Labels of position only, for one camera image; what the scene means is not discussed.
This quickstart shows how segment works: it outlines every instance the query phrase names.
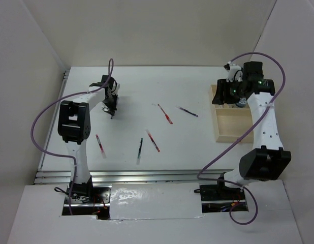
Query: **electrical wire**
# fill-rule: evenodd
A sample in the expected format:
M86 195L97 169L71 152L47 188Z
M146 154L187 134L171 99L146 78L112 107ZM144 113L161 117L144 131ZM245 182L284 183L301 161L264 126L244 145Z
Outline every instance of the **electrical wire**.
M55 191L55 192L61 192L61 193L64 193L64 194L68 195L67 192L65 192L64 190L62 190L60 187L55 187L55 188L54 188L54 191Z
M114 89L114 90L112 90L112 91L111 91L111 93L115 92L115 91L116 91L116 89L117 89L117 82L116 82L116 80L114 80L114 83L115 83L115 89Z
M246 52L246 53L243 53L241 55L238 55L237 57L233 58L232 60L230 60L229 63L231 63L232 61L240 58L240 57L243 57L243 56L246 56L246 55L251 55L251 54L256 54L256 55L260 55L260 56L264 56L270 60L272 60L280 69L281 73L282 73L282 84L281 84L281 87L279 88L278 92L273 96L273 98L270 100L269 104L268 105L271 105L271 103L273 103L273 101L279 96L279 94L282 92L285 84L286 84L286 74L285 74L285 71L283 69L283 67L281 66L281 64L276 60L274 59L273 57L265 54L265 53L262 53L262 52ZM236 146L239 142L241 142L241 140L243 140L250 132L252 132L254 130L254 128L256 126L258 126L258 124L263 120L263 118L266 116L266 114L268 113L270 109L270 106L267 106L267 108L265 109L264 113L261 115L261 117L255 122L254 125L251 126L251 128L249 128L241 137L239 137L233 144L231 144L227 149L225 149L221 154L219 154L215 159L213 159L210 163L208 163L206 166L203 167L202 170L200 170L200 172L198 173L197 175L197 178L198 179L202 179L202 180L211 180L211 181L221 181L221 182L225 182L225 183L231 183L233 185L236 185L244 190L246 190L250 196L252 197L252 200L255 204L255 214L254 216L252 217L251 220L247 221L247 222L239 222L237 220L235 220L232 216L232 210L241 205L241 204L244 204L244 203L238 203L234 206L232 206L229 210L229 216L230 218L232 219L232 221L234 221L236 224L239 224L239 225L248 225L250 223L252 223L257 215L258 215L258 212L259 212L259 208L258 208L258 203L254 197L254 195L252 194L252 192L245 186L239 184L239 183L236 183L236 182L233 182L233 181L229 181L229 180L225 180L225 179L214 179L214 178L203 178L201 177L200 175L207 169L209 168L212 164L214 164L215 162L217 162L221 157L223 157L226 153L228 153L234 146Z
M103 203L103 208L107 209L103 198L102 198L102 203Z
M242 72L242 73L243 73L242 69L241 69L241 70L237 70L237 71L235 72L235 74L234 74L233 81L235 81L235 80L236 80L236 75L237 75L237 73L238 73L238 72Z
M105 81L105 83L91 91L90 93L95 93L95 92L98 92L99 90L105 88L107 85L108 85L108 82L110 81L110 78L112 76L112 73L113 73L113 69L114 69L114 60L112 58L110 58L109 62L108 62L108 78L107 80ZM72 182L71 182L71 185L70 185L70 188L69 188L69 211L70 211L70 215L72 215L72 210L71 210L71 196L72 196L72 189L73 189L73 186L74 186L74 182L76 180L76 175L77 175L77 160L74 156L70 156L70 155L63 155L63 154L55 154L53 152L50 152L50 151L47 151L45 150L44 148L42 148L36 141L35 141L35 138L34 138L34 128L35 128L35 125L37 123L37 121L39 120L39 118L42 116L42 114L44 112L46 112L50 107L52 107L54 104L62 101L63 99L66 99L66 98L69 98L69 97L73 97L73 96L77 96L77 95L83 95L83 94L88 94L87 91L81 91L79 93L73 93L73 94L70 94L70 95L67 95L67 96L64 96L64 97L61 97L59 98L58 100L54 101L53 103L49 104L47 107L45 107L37 116L36 118L34 119L33 121L33 124L32 124L32 127L30 129L30 138L32 140L32 143L35 145L35 147L40 150L41 152L45 153L45 154L48 154L48 155L51 155L51 156L55 156L55 157L60 157L60 158L70 158L73 160L73 163L74 163L74 176L73 176L73 179L72 179Z

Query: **white wall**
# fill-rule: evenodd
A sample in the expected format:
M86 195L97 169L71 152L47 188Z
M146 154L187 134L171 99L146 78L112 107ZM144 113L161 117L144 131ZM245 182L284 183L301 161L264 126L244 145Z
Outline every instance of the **white wall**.
M254 49L275 2L24 1L67 66L223 65Z
M278 0L256 51L275 57L287 85L276 101L278 129L292 161L284 173L286 189L304 243L314 243L314 0ZM271 62L267 78L282 81Z
M0 1L0 243L6 243L26 184L32 184L40 152L30 141L36 114L53 101L63 72L18 0ZM41 144L52 112L38 124Z

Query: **pen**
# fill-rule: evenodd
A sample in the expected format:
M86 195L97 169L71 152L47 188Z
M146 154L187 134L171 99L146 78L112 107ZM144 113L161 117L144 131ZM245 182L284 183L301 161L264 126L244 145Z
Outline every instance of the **pen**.
M157 151L160 152L160 150L159 150L157 144L155 143L155 141L153 140L153 138L152 138L152 136L151 136L151 133L150 133L148 130L146 130L146 132L147 132L149 138L151 139L151 142L153 143L153 145L154 145L155 148L157 149Z
M166 119L168 120L168 122L172 125L173 122L171 121L171 119L169 118L169 116L167 115L167 113L165 113L165 111L163 110L163 108L161 107L160 104L158 104L159 108L162 110L162 112L164 113Z
M104 153L104 149L103 149L103 146L101 144L101 141L100 141L98 135L96 135L96 139L97 139L98 145L100 146L101 152Z
M141 156L142 141L143 141L143 138L141 138L141 140L140 140L140 147L139 147L139 152L138 152L138 159L140 159L140 156Z
M189 114L192 114L192 115L195 116L195 117L198 117L195 113L192 113L192 112L186 110L185 108L182 108L182 107L180 107L180 106L177 106L177 108L179 108L180 110L183 110L184 112L187 112L187 113L189 113Z

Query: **wooden box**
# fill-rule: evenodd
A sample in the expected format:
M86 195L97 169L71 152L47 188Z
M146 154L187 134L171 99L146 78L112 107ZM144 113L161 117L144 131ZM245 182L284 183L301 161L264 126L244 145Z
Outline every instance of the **wooden box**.
M235 142L252 126L252 115L249 106L239 108L235 104L213 105L212 99L217 85L211 85L209 100L213 130L216 142ZM242 143L253 143L253 132L246 136Z

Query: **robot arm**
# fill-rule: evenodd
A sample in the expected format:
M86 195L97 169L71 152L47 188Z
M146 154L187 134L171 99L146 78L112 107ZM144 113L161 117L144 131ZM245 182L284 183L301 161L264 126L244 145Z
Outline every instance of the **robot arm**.
M111 77L105 89L92 93L101 87L107 80L106 75L102 81L93 83L88 93L81 95L73 101L62 101L60 104L58 133L66 143L68 154L77 160L77 175L72 193L77 196L91 198L92 180L87 165L86 143L90 135L90 111L99 103L103 102L103 111L114 116L116 111L119 84ZM71 159L71 182L74 177L73 160Z
M233 65L234 70L239 70L237 67ZM283 148L277 130L274 104L269 104L275 94L273 81L263 78L261 62L245 63L242 72L242 81L236 80L236 75L233 77L234 72L229 72L227 80L218 80L217 92L212 103L236 103L241 107L244 106L244 100L247 100L253 124L263 115L265 109L270 107L266 116L254 129L253 150L241 158L238 168L224 175L225 180L246 185L258 180L278 179L289 164L291 154ZM227 182L225 186L237 187Z

